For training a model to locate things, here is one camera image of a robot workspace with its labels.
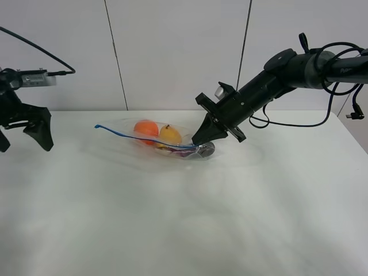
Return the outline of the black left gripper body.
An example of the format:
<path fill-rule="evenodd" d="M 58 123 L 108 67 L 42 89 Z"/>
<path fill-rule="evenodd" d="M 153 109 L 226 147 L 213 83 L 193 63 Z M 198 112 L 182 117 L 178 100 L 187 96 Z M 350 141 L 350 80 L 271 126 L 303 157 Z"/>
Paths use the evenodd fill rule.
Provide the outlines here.
<path fill-rule="evenodd" d="M 15 93 L 23 86 L 21 74 L 13 69 L 1 70 L 1 126 L 5 129 L 27 128 L 26 108 Z"/>

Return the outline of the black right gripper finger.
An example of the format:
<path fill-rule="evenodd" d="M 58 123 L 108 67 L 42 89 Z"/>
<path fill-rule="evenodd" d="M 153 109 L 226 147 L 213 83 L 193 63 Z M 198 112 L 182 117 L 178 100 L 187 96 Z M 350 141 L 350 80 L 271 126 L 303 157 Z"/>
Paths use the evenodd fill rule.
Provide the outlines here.
<path fill-rule="evenodd" d="M 213 117 L 210 113 L 205 115 L 205 118 L 199 127 L 198 131 L 193 135 L 193 144 L 205 144 L 214 140 L 224 139 L 227 137 L 227 130 L 223 125 Z"/>

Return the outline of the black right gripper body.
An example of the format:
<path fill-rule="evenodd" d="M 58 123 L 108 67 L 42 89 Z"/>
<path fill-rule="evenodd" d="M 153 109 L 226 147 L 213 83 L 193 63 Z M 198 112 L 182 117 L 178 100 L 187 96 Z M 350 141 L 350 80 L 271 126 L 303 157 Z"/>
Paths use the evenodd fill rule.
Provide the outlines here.
<path fill-rule="evenodd" d="M 235 89 L 232 93 L 216 103 L 204 93 L 198 95 L 195 100 L 207 113 L 217 118 L 227 130 L 227 136 L 232 134 L 239 142 L 246 139 L 245 134 L 238 127 L 242 105 L 241 101 L 237 98 L 237 91 Z"/>

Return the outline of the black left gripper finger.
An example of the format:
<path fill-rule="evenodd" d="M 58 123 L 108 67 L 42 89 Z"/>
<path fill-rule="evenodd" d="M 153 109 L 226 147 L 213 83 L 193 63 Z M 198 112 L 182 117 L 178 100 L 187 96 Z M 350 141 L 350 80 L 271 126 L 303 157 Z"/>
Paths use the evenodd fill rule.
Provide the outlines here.
<path fill-rule="evenodd" d="M 51 136 L 51 114 L 46 107 L 26 105 L 27 126 L 25 134 L 33 138 L 42 149 L 50 151 L 54 146 Z"/>
<path fill-rule="evenodd" d="M 6 152 L 10 147 L 10 143 L 6 136 L 0 131 L 0 151 Z"/>

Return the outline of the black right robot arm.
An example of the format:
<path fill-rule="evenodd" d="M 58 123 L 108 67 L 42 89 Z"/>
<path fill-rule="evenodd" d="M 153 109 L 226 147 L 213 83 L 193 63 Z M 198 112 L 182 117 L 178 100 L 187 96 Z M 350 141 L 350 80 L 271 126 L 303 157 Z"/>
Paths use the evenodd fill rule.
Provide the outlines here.
<path fill-rule="evenodd" d="M 232 134 L 242 142 L 246 137 L 238 126 L 272 100 L 297 88 L 321 90 L 338 82 L 367 84 L 367 56 L 341 59 L 330 51 L 297 54 L 286 49 L 241 89 L 221 82 L 215 93 L 218 102 L 198 95 L 195 100 L 207 114 L 192 141 L 201 145 Z"/>

